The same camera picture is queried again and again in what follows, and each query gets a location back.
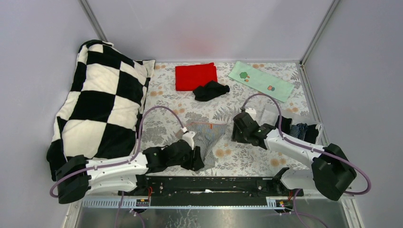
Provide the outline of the grey striped underwear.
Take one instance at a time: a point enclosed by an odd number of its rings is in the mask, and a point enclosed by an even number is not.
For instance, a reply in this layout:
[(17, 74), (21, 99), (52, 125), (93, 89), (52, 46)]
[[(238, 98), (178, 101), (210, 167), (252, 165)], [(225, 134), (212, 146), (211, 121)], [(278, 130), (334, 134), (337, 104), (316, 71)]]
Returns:
[(192, 122), (185, 126), (188, 131), (195, 132), (193, 140), (195, 146), (200, 147), (201, 159), (204, 163), (203, 168), (195, 170), (196, 173), (215, 167), (218, 159), (215, 158), (213, 149), (225, 135), (227, 126), (227, 124), (203, 122)]

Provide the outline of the black underwear beige waistband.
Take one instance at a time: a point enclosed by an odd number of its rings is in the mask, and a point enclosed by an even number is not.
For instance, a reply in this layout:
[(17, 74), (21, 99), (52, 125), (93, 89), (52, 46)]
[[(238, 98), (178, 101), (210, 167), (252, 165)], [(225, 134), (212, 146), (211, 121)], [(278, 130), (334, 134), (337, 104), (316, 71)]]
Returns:
[(283, 133), (289, 134), (290, 133), (290, 129), (291, 129), (291, 125), (292, 125), (292, 118), (285, 118), (285, 117), (281, 117), (280, 120), (280, 116), (278, 116), (276, 123), (275, 123), (275, 127), (280, 129)]

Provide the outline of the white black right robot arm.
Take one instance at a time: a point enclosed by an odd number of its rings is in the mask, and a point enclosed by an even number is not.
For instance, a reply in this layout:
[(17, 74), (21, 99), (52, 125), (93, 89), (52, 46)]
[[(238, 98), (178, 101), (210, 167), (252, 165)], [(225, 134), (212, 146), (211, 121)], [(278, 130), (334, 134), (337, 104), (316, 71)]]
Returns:
[(306, 169), (281, 169), (272, 179), (273, 191), (280, 196), (290, 190), (317, 190), (329, 200), (337, 201), (357, 177), (341, 148), (311, 144), (283, 133), (270, 124), (259, 125), (243, 111), (233, 118), (232, 140), (266, 150), (281, 152), (304, 164)]

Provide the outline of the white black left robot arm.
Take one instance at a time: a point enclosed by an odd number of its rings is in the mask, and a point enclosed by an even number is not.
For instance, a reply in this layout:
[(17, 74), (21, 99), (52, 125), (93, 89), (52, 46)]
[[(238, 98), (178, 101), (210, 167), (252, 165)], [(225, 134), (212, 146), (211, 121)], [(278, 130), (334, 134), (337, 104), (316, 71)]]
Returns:
[(87, 160), (78, 155), (56, 172), (56, 183), (50, 194), (60, 204), (69, 204), (86, 195), (104, 192), (147, 191), (146, 175), (162, 172), (171, 166), (198, 171), (204, 168), (199, 146), (178, 140), (163, 147), (150, 147), (136, 156), (109, 160)]

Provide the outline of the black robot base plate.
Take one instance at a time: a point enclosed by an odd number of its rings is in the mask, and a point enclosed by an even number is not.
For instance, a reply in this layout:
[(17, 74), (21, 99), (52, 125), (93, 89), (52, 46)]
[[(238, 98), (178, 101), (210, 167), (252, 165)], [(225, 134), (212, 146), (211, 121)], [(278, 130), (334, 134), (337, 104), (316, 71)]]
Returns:
[(214, 177), (214, 176), (143, 176), (140, 186), (125, 196), (172, 196), (191, 192), (237, 192), (251, 196), (289, 197), (303, 190), (287, 189), (279, 180), (269, 177)]

